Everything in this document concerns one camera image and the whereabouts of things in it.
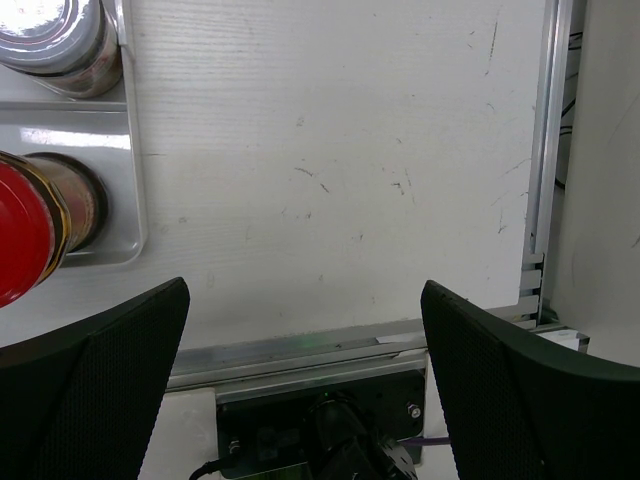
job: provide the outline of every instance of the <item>gray lid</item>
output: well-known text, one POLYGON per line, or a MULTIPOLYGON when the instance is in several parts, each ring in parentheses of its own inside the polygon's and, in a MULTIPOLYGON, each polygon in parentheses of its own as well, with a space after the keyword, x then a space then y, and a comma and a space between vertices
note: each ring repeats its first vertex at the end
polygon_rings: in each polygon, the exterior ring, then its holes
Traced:
POLYGON ((96 41, 101 9, 99 0, 0 0, 0 63, 64 72, 96 41))

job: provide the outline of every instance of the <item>cable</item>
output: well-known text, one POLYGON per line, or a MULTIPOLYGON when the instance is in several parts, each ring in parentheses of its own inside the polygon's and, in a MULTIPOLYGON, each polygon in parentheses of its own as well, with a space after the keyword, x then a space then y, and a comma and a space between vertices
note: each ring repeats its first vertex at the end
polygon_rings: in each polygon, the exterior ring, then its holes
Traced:
POLYGON ((573 108, 575 104, 576 104, 576 99, 574 98, 567 104, 566 107, 562 109, 562 115, 560 115, 560 118, 564 117, 567 113, 569 113, 569 111, 573 108))
POLYGON ((193 472, 189 477, 189 480, 198 480, 205 475, 211 475, 212 473, 219 472, 224 468, 235 467, 238 463, 238 457, 239 452, 236 451, 231 455, 227 455, 226 457, 219 458, 218 460, 214 460, 212 462, 207 462, 203 466, 198 468, 195 472, 193 472))
POLYGON ((432 437, 432 438, 408 438, 400 441, 405 447, 432 447, 435 445, 451 445, 449 437, 432 437))

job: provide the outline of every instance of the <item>bolt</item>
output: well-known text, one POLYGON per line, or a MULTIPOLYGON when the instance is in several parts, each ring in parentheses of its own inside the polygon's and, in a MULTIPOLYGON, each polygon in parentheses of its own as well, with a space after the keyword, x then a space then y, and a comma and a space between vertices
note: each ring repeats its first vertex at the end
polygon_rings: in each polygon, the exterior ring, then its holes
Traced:
POLYGON ((409 412, 409 415, 411 415, 411 418, 420 418, 420 415, 422 415, 422 410, 420 410, 420 407, 414 405, 413 403, 410 403, 407 406, 407 411, 409 412))
POLYGON ((229 442, 229 453, 235 453, 240 450, 240 440, 234 438, 229 442))

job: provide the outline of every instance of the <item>tabletop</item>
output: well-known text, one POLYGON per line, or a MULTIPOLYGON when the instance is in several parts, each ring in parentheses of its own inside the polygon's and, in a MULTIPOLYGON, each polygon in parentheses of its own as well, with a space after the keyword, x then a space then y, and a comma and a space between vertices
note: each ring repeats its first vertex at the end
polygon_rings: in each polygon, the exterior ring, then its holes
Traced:
POLYGON ((136 0, 150 236, 0 311, 12 343, 183 276, 182 348, 515 304, 545 2, 136 0))

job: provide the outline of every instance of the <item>purple cable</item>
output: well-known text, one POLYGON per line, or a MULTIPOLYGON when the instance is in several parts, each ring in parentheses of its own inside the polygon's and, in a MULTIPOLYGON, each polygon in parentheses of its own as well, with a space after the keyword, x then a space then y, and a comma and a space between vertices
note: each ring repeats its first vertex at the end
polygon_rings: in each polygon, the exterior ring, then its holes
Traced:
POLYGON ((451 445, 451 439, 449 437, 417 437, 401 440, 400 444, 405 447, 432 447, 435 445, 451 445))

